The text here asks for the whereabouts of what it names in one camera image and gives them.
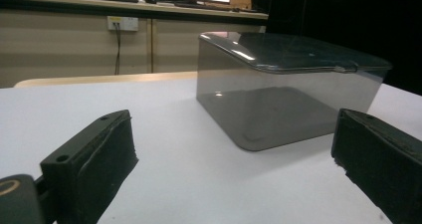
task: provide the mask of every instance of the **white table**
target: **white table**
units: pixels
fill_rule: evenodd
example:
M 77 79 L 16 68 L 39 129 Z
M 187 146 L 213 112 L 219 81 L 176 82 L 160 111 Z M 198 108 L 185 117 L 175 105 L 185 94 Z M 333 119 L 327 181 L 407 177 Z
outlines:
M 70 137 L 128 109 L 139 163 L 100 223 L 390 223 L 334 164 L 332 134 L 247 152 L 195 90 L 195 79 L 0 90 L 0 177 L 38 177 Z M 383 85 L 369 113 L 422 139 L 422 97 Z

